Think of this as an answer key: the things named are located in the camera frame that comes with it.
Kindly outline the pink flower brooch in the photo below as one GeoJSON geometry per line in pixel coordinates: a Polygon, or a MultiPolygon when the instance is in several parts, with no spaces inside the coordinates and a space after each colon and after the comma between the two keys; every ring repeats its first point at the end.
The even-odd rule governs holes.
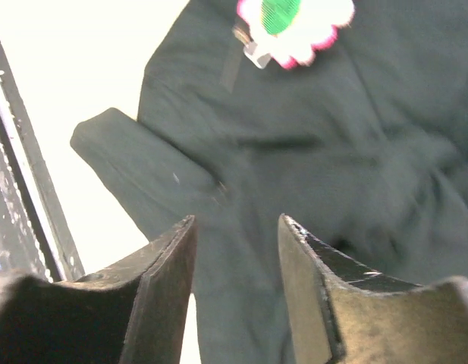
{"type": "Polygon", "coordinates": [[[336,42],[355,15],[352,0],[239,1],[241,24],[233,33],[243,53],[263,69],[271,61],[290,70],[310,66],[319,50],[336,42]]]}

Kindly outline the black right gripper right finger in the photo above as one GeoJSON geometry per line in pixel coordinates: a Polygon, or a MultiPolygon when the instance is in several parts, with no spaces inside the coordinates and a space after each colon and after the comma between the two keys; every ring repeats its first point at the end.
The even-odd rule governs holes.
{"type": "Polygon", "coordinates": [[[287,215],[278,255],[298,363],[468,363],[468,278],[383,274],[287,215]]]}

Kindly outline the black garment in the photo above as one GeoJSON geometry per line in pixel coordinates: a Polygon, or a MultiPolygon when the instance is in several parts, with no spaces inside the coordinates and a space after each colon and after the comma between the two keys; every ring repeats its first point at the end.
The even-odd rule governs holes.
{"type": "Polygon", "coordinates": [[[278,217],[418,284],[468,276],[468,1],[358,1],[310,67],[234,87],[233,1],[191,1],[150,58],[136,118],[77,125],[74,151],[153,239],[199,226],[204,363],[294,360],[278,217]]]}

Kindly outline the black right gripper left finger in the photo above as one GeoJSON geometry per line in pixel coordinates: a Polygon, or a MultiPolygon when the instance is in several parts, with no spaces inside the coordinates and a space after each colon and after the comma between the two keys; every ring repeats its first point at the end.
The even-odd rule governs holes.
{"type": "Polygon", "coordinates": [[[0,271],[0,363],[179,362],[196,243],[188,216],[77,281],[0,271]]]}

